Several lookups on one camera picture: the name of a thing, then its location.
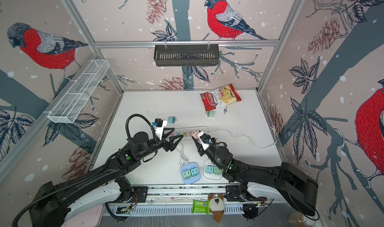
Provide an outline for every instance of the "green snack package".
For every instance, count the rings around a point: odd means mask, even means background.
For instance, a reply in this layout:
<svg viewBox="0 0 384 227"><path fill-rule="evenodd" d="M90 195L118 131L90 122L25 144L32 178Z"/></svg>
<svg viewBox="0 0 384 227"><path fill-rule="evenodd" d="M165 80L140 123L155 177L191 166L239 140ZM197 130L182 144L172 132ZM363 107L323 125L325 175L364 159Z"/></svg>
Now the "green snack package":
<svg viewBox="0 0 384 227"><path fill-rule="evenodd" d="M209 215L209 201L193 201L192 213L206 213Z"/></svg>

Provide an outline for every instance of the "red bird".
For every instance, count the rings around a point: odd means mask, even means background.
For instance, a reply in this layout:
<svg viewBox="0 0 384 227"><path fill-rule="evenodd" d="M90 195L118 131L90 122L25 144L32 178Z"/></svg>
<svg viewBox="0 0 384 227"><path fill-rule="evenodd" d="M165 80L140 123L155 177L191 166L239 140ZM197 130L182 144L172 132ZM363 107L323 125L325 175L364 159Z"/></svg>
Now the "red bird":
<svg viewBox="0 0 384 227"><path fill-rule="evenodd" d="M12 47L20 49L38 65L48 69L63 69L75 61L74 57L86 43L70 40L58 34L45 33L31 28L25 23L15 23L8 28L7 35Z"/></svg>
<svg viewBox="0 0 384 227"><path fill-rule="evenodd" d="M208 7L208 26L218 35L218 40L222 37L234 40L240 35L252 35L265 40L257 35L255 30L243 20L243 17L231 8L227 0L206 0L204 6Z"/></svg>
<svg viewBox="0 0 384 227"><path fill-rule="evenodd" d="M384 79L378 83L384 88ZM365 176L359 169L355 170L367 180L368 185L365 187L370 189L371 180L384 175L384 89L377 90L360 106L356 113L355 124L358 141L348 140L344 138L340 129L336 130L341 133L343 141L359 146L376 166L376 172L370 177Z"/></svg>

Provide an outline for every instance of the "snack bag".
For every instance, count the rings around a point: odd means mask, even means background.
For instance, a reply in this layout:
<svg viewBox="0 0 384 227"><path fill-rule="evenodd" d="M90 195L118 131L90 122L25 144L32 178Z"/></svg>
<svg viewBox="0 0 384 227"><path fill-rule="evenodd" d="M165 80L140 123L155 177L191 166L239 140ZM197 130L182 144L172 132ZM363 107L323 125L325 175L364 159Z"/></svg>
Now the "snack bag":
<svg viewBox="0 0 384 227"><path fill-rule="evenodd" d="M193 201L192 213L206 213L209 215L209 201Z"/></svg>
<svg viewBox="0 0 384 227"><path fill-rule="evenodd" d="M224 108L234 102L241 101L232 84L200 95L206 111Z"/></svg>

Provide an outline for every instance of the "table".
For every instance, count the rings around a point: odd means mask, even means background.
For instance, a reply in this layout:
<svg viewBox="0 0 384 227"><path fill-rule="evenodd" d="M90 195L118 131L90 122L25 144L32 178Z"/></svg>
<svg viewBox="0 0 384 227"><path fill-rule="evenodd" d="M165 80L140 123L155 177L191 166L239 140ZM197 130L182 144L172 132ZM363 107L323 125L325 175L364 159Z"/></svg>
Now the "table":
<svg viewBox="0 0 384 227"><path fill-rule="evenodd" d="M200 93L204 92L206 91L125 92L93 168L103 165L112 153L127 143L125 122L132 114L142 114L150 122L154 122L155 118L167 119L169 116L175 116L177 123L168 124L167 127L206 126L208 131L226 129L234 136L249 136L258 147L265 147L274 142L255 90L237 90L242 101L229 105L226 111L216 109L214 117L205 116L200 96ZM129 122L129 131L132 137L139 131L145 131L152 138L148 124L139 117ZM247 138L234 139L221 130L213 132L211 137L227 143L233 158L237 160L260 166L281 165L275 145L264 149L257 148ZM201 178L195 184L228 184L228 180L223 177L220 180L204 177L204 162L208 157L199 156L192 140L183 141L183 147L184 154L190 162L197 163L201 172ZM179 162L180 154L177 151L165 152L164 149L159 149L156 157L142 163L126 177L132 185L183 184Z"/></svg>

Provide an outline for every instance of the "plush toy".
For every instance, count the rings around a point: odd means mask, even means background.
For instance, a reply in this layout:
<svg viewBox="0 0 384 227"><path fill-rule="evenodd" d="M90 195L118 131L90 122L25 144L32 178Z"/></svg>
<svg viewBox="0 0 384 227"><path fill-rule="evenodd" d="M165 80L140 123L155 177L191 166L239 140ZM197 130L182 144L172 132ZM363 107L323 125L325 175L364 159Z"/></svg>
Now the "plush toy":
<svg viewBox="0 0 384 227"><path fill-rule="evenodd" d="M209 200L209 212L214 214L214 219L216 222L220 222L223 219L224 214L224 196L219 194L218 197L213 197L212 195L208 196Z"/></svg>

